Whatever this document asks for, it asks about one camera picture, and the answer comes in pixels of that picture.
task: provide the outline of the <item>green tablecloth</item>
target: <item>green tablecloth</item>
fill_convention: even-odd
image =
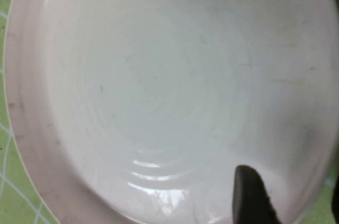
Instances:
[[[0,0],[0,224],[58,223],[41,201],[22,165],[8,122],[3,89],[3,39],[11,0]],[[339,158],[302,224],[334,224],[331,196]]]

